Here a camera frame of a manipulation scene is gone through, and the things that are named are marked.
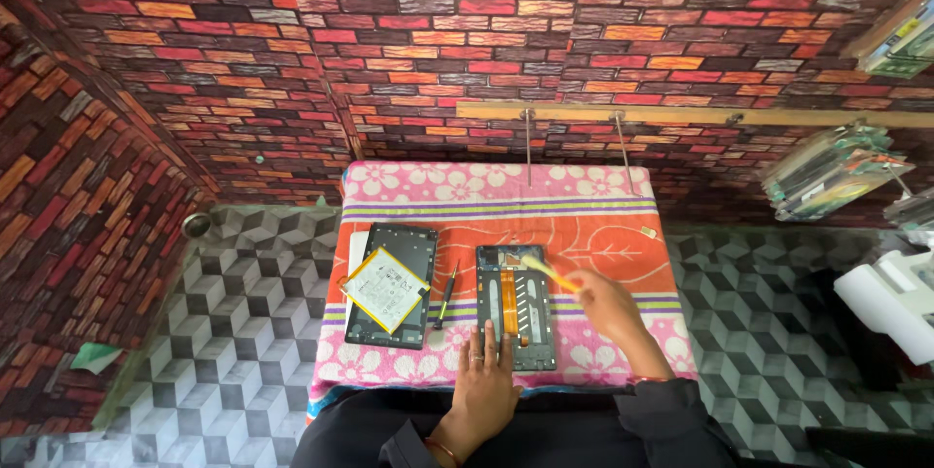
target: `yellow brush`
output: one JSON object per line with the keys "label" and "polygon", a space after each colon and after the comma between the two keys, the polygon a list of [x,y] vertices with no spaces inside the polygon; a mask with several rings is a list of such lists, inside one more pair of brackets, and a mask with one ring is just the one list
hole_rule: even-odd
{"label": "yellow brush", "polygon": [[577,293],[580,290],[579,286],[576,286],[574,283],[570,282],[570,280],[558,274],[557,271],[551,269],[551,267],[542,260],[536,259],[528,253],[522,255],[522,263],[531,267],[531,269],[547,274],[554,282],[557,282],[559,286],[569,289],[572,293]]}

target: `geometric cube floor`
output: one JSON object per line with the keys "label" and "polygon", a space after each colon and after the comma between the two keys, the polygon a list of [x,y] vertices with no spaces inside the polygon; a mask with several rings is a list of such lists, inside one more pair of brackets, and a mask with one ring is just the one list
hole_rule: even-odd
{"label": "geometric cube floor", "polygon": [[861,389],[809,279],[821,269],[852,269],[890,237],[873,230],[665,226],[701,397],[742,456],[824,465],[808,448],[808,426],[931,433],[930,390]]}
{"label": "geometric cube floor", "polygon": [[4,439],[4,468],[291,462],[305,430],[339,209],[232,206],[212,219],[222,239],[193,248],[111,425]]}
{"label": "geometric cube floor", "polygon": [[[0,468],[287,465],[305,428],[339,210],[221,207],[105,432],[0,441]],[[803,429],[932,433],[928,391],[862,390],[808,276],[890,232],[665,225],[700,393],[744,457],[826,465]]]}

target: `screwdriver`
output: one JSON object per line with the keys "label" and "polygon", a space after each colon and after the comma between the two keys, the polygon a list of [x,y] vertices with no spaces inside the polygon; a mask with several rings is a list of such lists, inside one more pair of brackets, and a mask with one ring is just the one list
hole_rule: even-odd
{"label": "screwdriver", "polygon": [[438,319],[434,321],[434,325],[432,326],[435,330],[440,330],[441,324],[445,321],[445,310],[447,310],[448,302],[451,300],[451,291],[454,290],[454,277],[458,275],[459,265],[461,265],[460,260],[454,264],[454,272],[451,273],[448,284],[445,286],[445,296],[441,300],[441,313],[438,313]]}

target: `red bangle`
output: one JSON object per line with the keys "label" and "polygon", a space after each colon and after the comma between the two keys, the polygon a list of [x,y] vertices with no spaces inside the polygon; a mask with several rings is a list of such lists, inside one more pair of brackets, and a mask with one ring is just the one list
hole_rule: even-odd
{"label": "red bangle", "polygon": [[422,442],[424,442],[424,443],[425,443],[426,445],[428,445],[428,446],[436,447],[436,448],[438,448],[439,450],[441,450],[441,451],[447,453],[448,456],[451,458],[451,461],[454,462],[454,466],[456,466],[456,468],[461,468],[461,463],[458,462],[458,458],[454,457],[454,452],[452,452],[451,450],[448,450],[448,447],[446,447],[445,445],[439,443],[438,441],[436,441],[435,439],[432,439],[432,438],[430,438],[430,437],[425,437],[425,438],[422,440]]}
{"label": "red bangle", "polygon": [[637,376],[630,376],[630,377],[629,377],[629,383],[632,384],[632,385],[634,385],[634,386],[635,386],[636,384],[639,384],[640,382],[644,382],[644,381],[648,381],[648,382],[666,382],[667,380],[669,380],[669,379],[666,379],[666,378],[659,378],[659,377],[637,377]]}

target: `table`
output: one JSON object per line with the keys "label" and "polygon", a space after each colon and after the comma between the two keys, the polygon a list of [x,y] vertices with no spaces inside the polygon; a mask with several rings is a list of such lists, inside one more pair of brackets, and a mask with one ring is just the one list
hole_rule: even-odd
{"label": "table", "polygon": [[[351,164],[344,173],[344,210],[307,420],[345,390],[453,388],[459,349],[476,323],[474,250],[481,245],[541,245],[558,272],[590,267],[619,280],[635,296],[674,372],[696,378],[648,171],[632,167],[631,174],[635,195],[625,167],[616,166],[532,165],[529,187],[524,165]],[[347,269],[350,235],[377,221],[438,231],[429,328],[421,350],[344,342],[345,297],[336,281],[353,271]],[[441,292],[458,259],[461,270],[445,328],[434,331]],[[553,282],[549,287],[557,369],[516,372],[516,383],[526,395],[624,386],[626,356],[593,330],[569,291]]]}

